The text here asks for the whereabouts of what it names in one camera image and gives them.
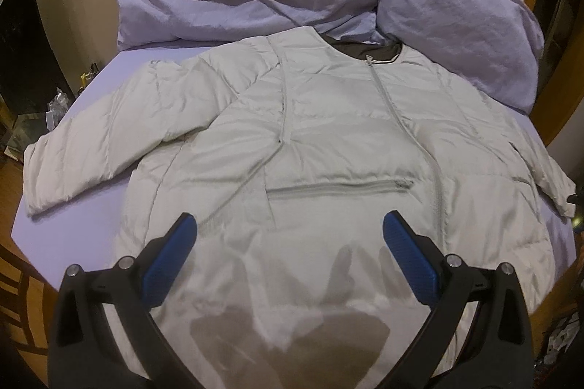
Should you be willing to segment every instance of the jacket sleeve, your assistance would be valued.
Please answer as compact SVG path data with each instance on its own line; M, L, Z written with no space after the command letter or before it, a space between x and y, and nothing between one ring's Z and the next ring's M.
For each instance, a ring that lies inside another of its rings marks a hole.
M523 130L504 106L489 97L487 99L491 109L502 118L506 138L527 164L535 184L554 201L562 216L572 218L576 206L568 203L567 199L575 193L574 182L548 154L540 140L534 139Z
M145 64L118 90L26 149L28 214L111 179L161 142L208 127L276 64L264 37L218 46L180 65Z

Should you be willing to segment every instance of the zipper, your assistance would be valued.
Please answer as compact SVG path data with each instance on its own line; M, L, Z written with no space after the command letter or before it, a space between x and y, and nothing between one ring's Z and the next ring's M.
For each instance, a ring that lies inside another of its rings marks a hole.
M405 192L414 185L414 180L404 178L381 180L372 183L316 183L302 184L298 186L288 186L282 188L272 188L266 190L266 194L271 199L283 199L290 197L310 197L310 196L345 196L377 194L382 192Z
M397 113L397 110L395 109L393 102L391 101L391 99L389 97L389 93L387 92L387 90L383 86L383 83L381 82L381 79L377 75L375 67L373 66L373 63L374 63L373 57L366 56L366 59L367 59L367 65L369 66L369 69L371 71L371 75L373 76L373 81L375 82L375 84L377 86L377 90L381 94L381 98L383 99L385 106L387 107L389 112L393 115L393 118L399 124L400 128L405 133L405 135L407 135L411 139L411 141L414 143L414 145L416 145L416 147L418 147L418 149L423 153L423 155L426 157L426 161L430 165L430 168L431 168L432 174L433 174L433 178L434 178L434 193L436 194L436 215L434 217L434 219L436 221L435 226L436 226L436 229L438 230L438 235L439 235L440 240L441 240L441 242L439 242L439 247L444 250L445 249L445 247L444 247L445 236L444 236L443 219L442 219L442 216L444 214L444 210L443 210L443 208L444 208L444 203L443 203L444 190L442 189L442 180L440 180L440 166L438 165L438 162L436 161L436 159L430 154L430 152L427 151L422 146L422 144L420 142L418 142L417 138L410 131L410 129L408 129L405 126L401 117Z

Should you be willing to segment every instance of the chest pocket zipper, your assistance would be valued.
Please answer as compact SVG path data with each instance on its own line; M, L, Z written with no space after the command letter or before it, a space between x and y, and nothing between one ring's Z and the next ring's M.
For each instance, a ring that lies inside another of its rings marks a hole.
M414 185L413 180L393 179L373 183L317 183L266 190L270 199L303 198L310 196L345 196L405 192Z

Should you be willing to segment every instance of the jacket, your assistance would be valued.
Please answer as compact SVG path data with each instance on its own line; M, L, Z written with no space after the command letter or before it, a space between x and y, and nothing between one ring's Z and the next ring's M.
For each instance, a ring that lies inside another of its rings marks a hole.
M429 313L383 241L393 209L445 255L512 263L530 311L554 278L537 187L573 214L574 184L465 79L407 46L357 60L307 26L145 64L28 147L28 212L136 160L115 258L196 217L153 315L208 388L375 387Z

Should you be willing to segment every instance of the mattress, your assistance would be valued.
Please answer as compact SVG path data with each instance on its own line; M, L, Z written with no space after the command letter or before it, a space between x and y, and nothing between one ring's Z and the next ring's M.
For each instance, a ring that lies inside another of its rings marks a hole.
M182 61L206 51L212 44L175 41L119 53L101 71L68 112L73 117L97 99L119 87L141 64L151 60ZM539 140L529 118L509 109L518 123ZM73 201L30 218L21 201L12 238L31 264L55 288L72 263L86 271L109 267L113 239L120 228L124 194L133 168L93 188ZM556 259L556 279L575 261L572 226L561 219L549 199L541 196L541 217L547 225Z

